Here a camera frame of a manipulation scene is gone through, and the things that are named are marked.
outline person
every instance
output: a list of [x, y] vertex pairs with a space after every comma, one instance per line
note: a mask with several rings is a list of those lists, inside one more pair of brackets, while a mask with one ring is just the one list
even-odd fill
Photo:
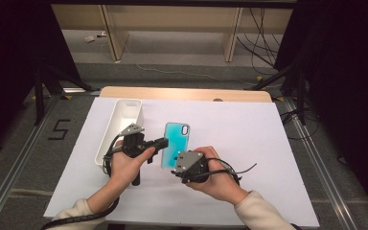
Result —
[[[219, 158], [213, 147], [202, 147], [194, 151], [204, 153], [206, 158]], [[115, 199], [129, 186], [136, 177], [140, 167], [154, 153], [154, 148], [145, 150], [136, 158], [130, 158], [122, 152], [116, 152], [111, 159], [112, 173], [107, 183], [88, 199], [79, 199], [72, 208], [59, 212], [55, 219], [65, 219], [91, 214], [106, 210]], [[222, 170], [224, 167], [219, 161], [208, 162], [210, 171]], [[252, 230], [294, 230], [299, 229], [285, 221], [276, 208], [256, 191], [248, 192], [239, 186], [229, 173], [211, 174], [203, 183], [187, 183], [193, 190], [203, 192], [217, 200], [229, 202], [240, 220]], [[94, 229], [103, 222], [104, 218], [84, 222], [69, 223], [51, 229]]]

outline white container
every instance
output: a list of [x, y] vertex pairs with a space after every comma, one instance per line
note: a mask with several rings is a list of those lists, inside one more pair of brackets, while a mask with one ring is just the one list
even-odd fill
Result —
[[113, 139], [130, 124], [143, 126], [142, 102], [136, 99], [120, 99], [115, 103], [103, 140], [95, 157], [95, 164], [103, 168], [103, 158]]

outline phone case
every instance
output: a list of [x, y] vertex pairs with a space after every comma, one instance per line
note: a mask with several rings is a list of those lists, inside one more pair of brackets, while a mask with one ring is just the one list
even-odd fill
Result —
[[169, 139], [169, 146], [163, 149], [161, 168], [175, 168], [176, 157], [181, 151], [187, 150], [190, 136], [188, 124], [167, 123], [164, 137]]

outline white sleeve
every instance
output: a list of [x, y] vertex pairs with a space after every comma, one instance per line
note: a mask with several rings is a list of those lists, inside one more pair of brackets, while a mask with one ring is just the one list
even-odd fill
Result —
[[235, 212], [241, 221], [253, 230], [295, 230], [273, 205], [255, 191], [235, 206]]
[[[80, 217], [86, 215], [92, 215], [92, 211], [88, 206], [86, 199], [79, 199], [76, 201], [74, 206], [69, 209], [64, 209], [59, 212], [53, 220], [56, 219], [66, 219], [73, 217]], [[76, 223], [67, 223], [61, 225], [59, 227], [50, 228], [53, 230], [91, 230], [94, 229], [98, 224], [102, 223], [104, 218], [93, 219], [89, 221], [76, 222]]]

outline gray floor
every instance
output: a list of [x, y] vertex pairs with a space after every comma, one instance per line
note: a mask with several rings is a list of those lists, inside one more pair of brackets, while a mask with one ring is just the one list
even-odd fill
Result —
[[[121, 61], [114, 63], [110, 58], [105, 37], [85, 43], [89, 35], [101, 32], [64, 31], [74, 61], [82, 79], [93, 86], [131, 85], [157, 87], [198, 87], [243, 89], [258, 82], [257, 76], [267, 78], [259, 72], [273, 74], [276, 71], [237, 44], [233, 61], [224, 61], [219, 34], [196, 33], [131, 33]], [[251, 41], [255, 34], [249, 34]], [[272, 36], [267, 36], [271, 49], [278, 44]], [[240, 39], [247, 44], [243, 34]], [[267, 58], [267, 52], [257, 49]], [[281, 81], [266, 90], [277, 97]], [[64, 86], [73, 86], [67, 82]], [[59, 100], [50, 113], [46, 126], [34, 146], [27, 164], [20, 174], [0, 213], [0, 229], [38, 229], [47, 219], [42, 217], [51, 193], [68, 160], [83, 125], [85, 116], [94, 100], [93, 96], [73, 96], [69, 100]], [[288, 111], [285, 102], [275, 102], [279, 114]], [[53, 128], [59, 119], [70, 122], [61, 124], [68, 129], [62, 141], [49, 140], [58, 137]], [[12, 125], [0, 140], [0, 185], [22, 151], [29, 134], [34, 128], [35, 104], [33, 92], [19, 109]], [[326, 165], [332, 179], [346, 202], [357, 229], [368, 229], [368, 197], [357, 182], [349, 167], [337, 161], [338, 151], [329, 139], [327, 130], [318, 122], [315, 113], [307, 114], [307, 129], [312, 141]], [[297, 165], [306, 184], [314, 211], [320, 222], [320, 229], [344, 229], [339, 222], [334, 207], [313, 168], [304, 142], [293, 122], [285, 125]], [[106, 229], [102, 224], [97, 229]]]

